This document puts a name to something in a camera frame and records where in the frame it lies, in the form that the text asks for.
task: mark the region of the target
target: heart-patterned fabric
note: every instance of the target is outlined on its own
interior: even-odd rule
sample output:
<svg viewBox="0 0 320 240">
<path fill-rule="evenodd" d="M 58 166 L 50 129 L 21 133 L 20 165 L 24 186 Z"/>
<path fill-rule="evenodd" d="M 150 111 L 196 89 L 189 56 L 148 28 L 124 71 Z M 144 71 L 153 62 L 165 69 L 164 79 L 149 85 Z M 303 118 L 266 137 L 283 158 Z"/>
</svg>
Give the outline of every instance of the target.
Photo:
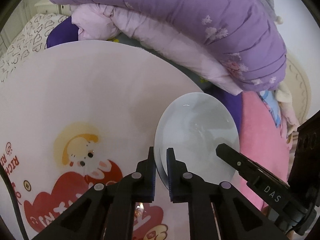
<svg viewBox="0 0 320 240">
<path fill-rule="evenodd" d="M 4 82 L 30 55 L 46 49 L 49 33 L 66 18 L 61 14 L 36 14 L 0 57 L 0 82 Z"/>
</svg>

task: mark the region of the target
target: pink blanket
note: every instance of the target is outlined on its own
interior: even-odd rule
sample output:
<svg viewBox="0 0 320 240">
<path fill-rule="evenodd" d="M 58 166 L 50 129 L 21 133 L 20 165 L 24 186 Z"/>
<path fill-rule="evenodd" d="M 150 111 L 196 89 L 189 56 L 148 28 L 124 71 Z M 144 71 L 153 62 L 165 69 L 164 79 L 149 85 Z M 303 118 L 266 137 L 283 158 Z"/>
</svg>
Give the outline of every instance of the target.
<svg viewBox="0 0 320 240">
<path fill-rule="evenodd" d="M 286 122 L 276 128 L 266 106 L 256 92 L 243 92 L 243 114 L 240 132 L 240 152 L 271 171 L 283 181 L 287 181 L 290 145 L 281 137 L 281 129 L 287 129 Z M 266 204 L 239 175 L 234 185 L 259 210 Z"/>
</svg>

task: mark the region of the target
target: purple cushion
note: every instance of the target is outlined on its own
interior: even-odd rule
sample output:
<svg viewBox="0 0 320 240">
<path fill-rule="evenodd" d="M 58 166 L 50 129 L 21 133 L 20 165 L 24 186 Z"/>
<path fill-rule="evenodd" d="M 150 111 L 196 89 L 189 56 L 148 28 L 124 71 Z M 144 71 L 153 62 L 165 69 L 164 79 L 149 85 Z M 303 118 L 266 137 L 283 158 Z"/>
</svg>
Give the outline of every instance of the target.
<svg viewBox="0 0 320 240">
<path fill-rule="evenodd" d="M 286 48 L 259 0 L 50 0 L 132 8 L 172 24 L 217 58 L 243 90 L 275 89 Z"/>
<path fill-rule="evenodd" d="M 78 26 L 71 23 L 71 17 L 67 18 L 50 32 L 47 38 L 47 48 L 78 41 L 78 30 Z"/>
</svg>

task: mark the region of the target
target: plate rim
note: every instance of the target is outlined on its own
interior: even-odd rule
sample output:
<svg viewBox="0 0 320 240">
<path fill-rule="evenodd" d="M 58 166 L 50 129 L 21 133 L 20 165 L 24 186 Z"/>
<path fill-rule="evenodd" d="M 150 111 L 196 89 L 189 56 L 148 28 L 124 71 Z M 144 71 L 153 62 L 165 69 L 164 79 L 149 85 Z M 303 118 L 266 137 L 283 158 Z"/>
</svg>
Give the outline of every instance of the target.
<svg viewBox="0 0 320 240">
<path fill-rule="evenodd" d="M 164 170 L 164 166 L 163 166 L 163 163 L 162 163 L 162 160 L 161 160 L 161 152 L 160 152 L 160 149 L 159 149 L 159 152 L 156 153 L 156 149 L 155 149 L 155 146 L 156 146 L 156 138 L 158 137 L 157 134 L 160 132 L 160 131 L 159 131 L 159 125 L 160 125 L 161 121 L 163 120 L 163 118 L 165 117 L 166 113 L 167 113 L 167 112 L 169 111 L 169 109 L 172 107 L 172 105 L 173 105 L 177 100 L 179 100 L 180 98 L 185 97 L 185 96 L 188 96 L 188 95 L 190 95 L 190 94 L 198 94 L 198 95 L 200 95 L 200 96 L 202 96 L 202 97 L 208 97 L 208 98 L 210 98 L 211 100 L 216 101 L 216 102 L 218 102 L 218 104 L 220 104 L 220 105 L 223 106 L 223 108 L 227 111 L 227 113 L 228 113 L 229 116 L 231 117 L 232 122 L 233 122 L 233 126 L 234 126 L 235 130 L 237 131 L 237 138 L 238 138 L 238 140 L 237 140 L 237 142 L 238 142 L 237 146 L 239 146 L 238 149 L 237 149 L 237 151 L 238 151 L 238 152 L 240 151 L 240 138 L 239 138 L 238 130 L 237 130 L 237 128 L 236 128 L 236 123 L 235 123 L 235 121 L 233 120 L 233 117 L 232 117 L 232 115 L 230 114 L 229 110 L 228 110 L 228 109 L 224 106 L 224 104 L 221 103 L 217 98 L 215 98 L 215 97 L 212 96 L 212 95 L 206 94 L 206 93 L 204 93 L 204 92 L 191 92 L 191 93 L 186 93 L 186 94 L 184 94 L 184 95 L 176 98 L 174 101 L 172 101 L 172 102 L 167 106 L 167 108 L 165 109 L 165 111 L 162 113 L 161 118 L 159 119 L 159 122 L 158 122 L 158 125 L 157 125 L 157 128 L 156 128 L 156 133 L 155 133 L 154 150 L 153 150 L 153 155 L 154 155 L 154 159 L 155 159 L 155 163 L 156 163 L 157 172 L 158 172 L 158 174 L 159 174 L 159 177 L 160 177 L 162 183 L 165 185 L 165 187 L 166 187 L 168 190 L 169 190 L 168 175 L 167 175 L 167 173 L 166 173 L 165 170 Z"/>
</svg>

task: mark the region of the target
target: light pink blanket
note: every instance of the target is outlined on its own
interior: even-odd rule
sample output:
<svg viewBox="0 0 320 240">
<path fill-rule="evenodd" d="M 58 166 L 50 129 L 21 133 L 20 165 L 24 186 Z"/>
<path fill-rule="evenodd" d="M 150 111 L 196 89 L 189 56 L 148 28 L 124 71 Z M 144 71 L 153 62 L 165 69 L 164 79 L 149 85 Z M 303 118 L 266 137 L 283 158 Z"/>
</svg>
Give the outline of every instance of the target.
<svg viewBox="0 0 320 240">
<path fill-rule="evenodd" d="M 286 122 L 276 128 L 266 106 L 256 92 L 243 92 L 243 113 L 240 132 L 240 152 L 271 171 L 283 181 L 287 181 L 289 150 L 286 136 L 281 137 L 281 128 L 287 129 Z M 259 210 L 266 204 L 239 175 L 234 185 Z"/>
<path fill-rule="evenodd" d="M 72 23 L 79 27 L 79 41 L 107 40 L 123 32 L 230 94 L 242 91 L 230 73 L 202 45 L 168 23 L 111 5 L 81 4 L 72 10 Z"/>
</svg>

